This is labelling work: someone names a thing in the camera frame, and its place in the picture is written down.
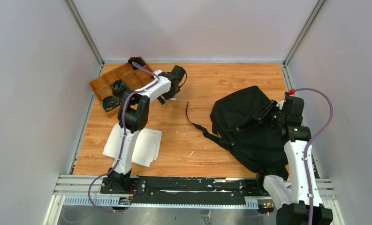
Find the black backpack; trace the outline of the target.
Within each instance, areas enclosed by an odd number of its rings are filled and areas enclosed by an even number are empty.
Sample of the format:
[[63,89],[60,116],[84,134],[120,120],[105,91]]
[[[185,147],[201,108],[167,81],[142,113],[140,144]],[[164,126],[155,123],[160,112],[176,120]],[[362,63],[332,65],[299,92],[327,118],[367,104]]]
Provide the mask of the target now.
[[252,116],[270,102],[258,86],[238,90],[214,103],[210,114],[212,132],[196,123],[193,126],[202,131],[205,138],[230,152],[248,170],[287,180],[288,160],[283,143],[270,125]]

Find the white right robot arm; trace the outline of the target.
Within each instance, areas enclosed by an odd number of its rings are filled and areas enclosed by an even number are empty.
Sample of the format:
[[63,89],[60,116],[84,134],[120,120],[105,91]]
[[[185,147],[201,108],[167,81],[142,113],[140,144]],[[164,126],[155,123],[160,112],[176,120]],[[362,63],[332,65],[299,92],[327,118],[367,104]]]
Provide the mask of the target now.
[[275,128],[283,143],[291,175],[291,187],[278,175],[265,175],[255,182],[259,195],[270,195],[278,225],[329,225],[333,211],[324,206],[313,172],[312,136],[302,125],[304,100],[285,96],[281,103],[272,101],[257,119]]

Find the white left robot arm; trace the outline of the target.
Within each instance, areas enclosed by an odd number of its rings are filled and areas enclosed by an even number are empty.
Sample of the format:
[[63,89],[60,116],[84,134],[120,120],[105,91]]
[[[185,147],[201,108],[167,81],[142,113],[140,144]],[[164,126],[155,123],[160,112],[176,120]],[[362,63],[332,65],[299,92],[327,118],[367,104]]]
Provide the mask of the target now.
[[187,72],[183,67],[175,65],[170,72],[156,70],[151,75],[153,81],[150,84],[137,90],[125,91],[118,113],[120,141],[106,180],[120,194],[130,189],[132,155],[137,138],[147,124],[151,102],[159,99],[164,104],[165,100],[173,98],[180,91],[180,82]]

